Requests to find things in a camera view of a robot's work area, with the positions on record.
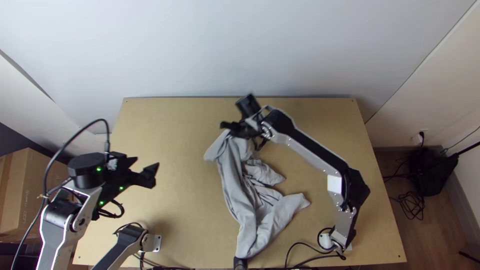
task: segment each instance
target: crumpled fabric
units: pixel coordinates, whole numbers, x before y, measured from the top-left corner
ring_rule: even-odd
[[[215,161],[225,202],[240,224],[235,256],[255,256],[288,225],[295,213],[310,205],[303,193],[283,196],[270,188],[285,177],[255,157],[249,140],[225,130],[203,159]]]

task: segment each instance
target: power outlet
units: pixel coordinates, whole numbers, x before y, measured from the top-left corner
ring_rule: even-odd
[[[414,136],[410,137],[410,142],[414,146],[420,146],[424,142],[425,135],[429,129],[428,128],[422,128],[420,131],[415,134]]]

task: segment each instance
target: wooden floor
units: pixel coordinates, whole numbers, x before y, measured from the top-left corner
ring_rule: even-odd
[[[375,152],[382,175],[392,175],[399,166],[398,159],[408,156],[405,151]],[[399,173],[406,173],[404,166]],[[388,195],[414,191],[405,179],[395,178],[385,183]],[[405,249],[407,262],[382,265],[352,265],[353,270],[477,270],[479,265],[460,256],[469,252],[464,232],[460,226],[449,195],[443,190],[439,195],[425,198],[424,219],[409,220],[399,203],[390,200],[398,230]],[[345,267],[324,267],[322,270],[344,270]]]

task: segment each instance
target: wooden table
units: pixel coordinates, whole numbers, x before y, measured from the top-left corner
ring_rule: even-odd
[[[163,266],[231,268],[239,224],[229,213],[217,164],[203,160],[220,135],[221,121],[238,121],[236,97],[125,98],[112,135],[112,150],[138,157],[134,171],[160,162],[153,189],[132,186],[117,197],[125,207],[119,219],[90,223],[78,243],[74,264],[94,265],[114,246],[113,231],[140,222],[162,235],[161,250],[145,258]],[[405,262],[406,257],[389,198],[357,102],[352,98],[258,98],[289,114],[299,129],[358,169],[371,193],[356,224],[357,236],[347,260],[326,258],[308,265],[347,266]],[[335,224],[327,176],[286,145],[267,143],[258,156],[286,177],[275,188],[283,194],[304,193],[311,205],[262,252],[250,268],[283,267],[289,247],[298,241],[317,246],[317,234]],[[107,210],[117,211],[114,205]],[[318,256],[296,246],[289,265]],[[129,257],[123,266],[138,267]]]

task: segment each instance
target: white wall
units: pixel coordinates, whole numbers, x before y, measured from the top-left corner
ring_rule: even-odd
[[[67,141],[79,126],[51,99],[0,56],[0,122],[51,150]],[[68,148],[71,155],[102,152],[105,135],[88,131]]]
[[[425,133],[427,145],[449,147],[480,126],[480,2],[459,21],[410,79],[366,123],[376,147],[408,146]],[[480,130],[449,150],[480,141]],[[460,156],[455,174],[480,224],[480,148]]]
[[[0,49],[76,123],[123,97],[360,97],[365,120],[474,0],[26,0]]]

